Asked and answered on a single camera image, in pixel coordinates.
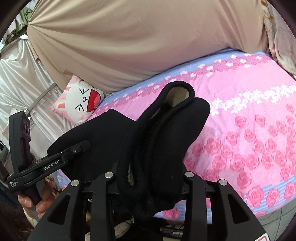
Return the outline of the person's left hand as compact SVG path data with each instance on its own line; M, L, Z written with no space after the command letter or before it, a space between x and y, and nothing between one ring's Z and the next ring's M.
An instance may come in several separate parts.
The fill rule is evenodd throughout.
M26 213L30 216L32 216L31 210L33 206L35 206L38 218L41 219L56 199L53 187L56 187L56 184L52 182L52 180L46 179L46 184L42 190L41 201L36 205L33 204L29 197L23 195L22 193L18 195L18 201L23 209L26 211Z

